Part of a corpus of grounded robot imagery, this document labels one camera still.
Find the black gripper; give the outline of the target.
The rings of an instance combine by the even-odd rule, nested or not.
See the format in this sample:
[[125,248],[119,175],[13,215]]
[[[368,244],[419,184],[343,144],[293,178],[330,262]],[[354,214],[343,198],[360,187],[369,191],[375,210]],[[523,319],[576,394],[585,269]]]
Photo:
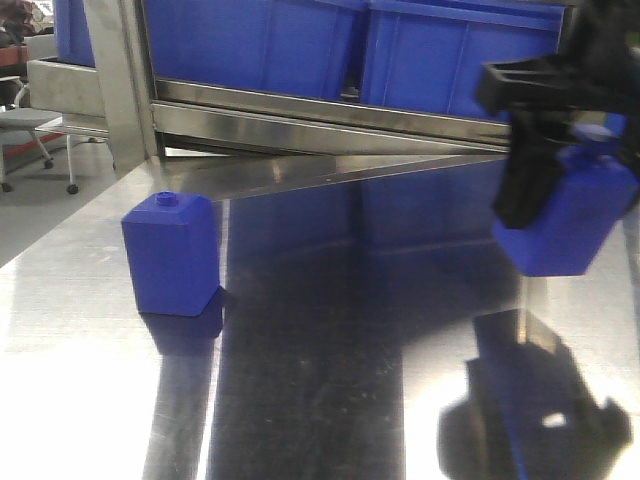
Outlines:
[[622,116],[619,157],[639,174],[639,3],[583,1],[557,53],[483,65],[475,89],[482,109],[509,114],[509,155],[493,210],[509,229],[540,215],[564,168],[557,154],[575,143],[577,112]]

